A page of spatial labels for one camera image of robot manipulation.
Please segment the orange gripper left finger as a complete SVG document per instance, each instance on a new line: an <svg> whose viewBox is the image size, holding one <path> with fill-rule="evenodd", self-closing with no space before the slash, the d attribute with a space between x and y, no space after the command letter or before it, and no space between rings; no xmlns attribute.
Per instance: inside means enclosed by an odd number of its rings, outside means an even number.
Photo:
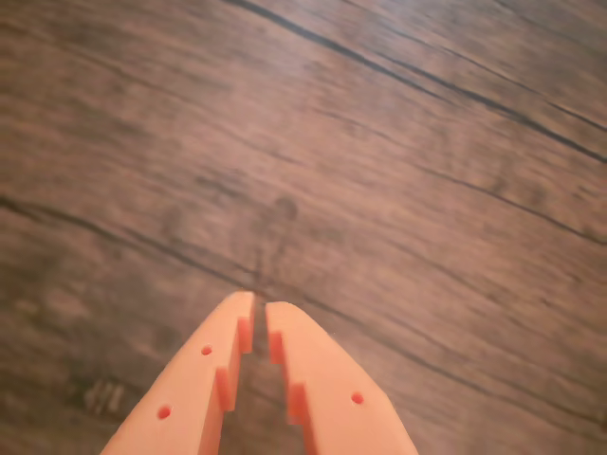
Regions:
<svg viewBox="0 0 607 455"><path fill-rule="evenodd" d="M254 294L235 292L198 326L103 449L104 454L216 454L252 350Z"/></svg>

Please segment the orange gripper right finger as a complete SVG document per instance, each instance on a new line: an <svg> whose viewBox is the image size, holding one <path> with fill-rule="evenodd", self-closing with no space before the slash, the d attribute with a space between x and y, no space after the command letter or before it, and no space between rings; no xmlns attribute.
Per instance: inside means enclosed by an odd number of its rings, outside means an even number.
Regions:
<svg viewBox="0 0 607 455"><path fill-rule="evenodd" d="M283 367L287 414L308 454L415 454L387 394L313 318L266 305L270 358Z"/></svg>

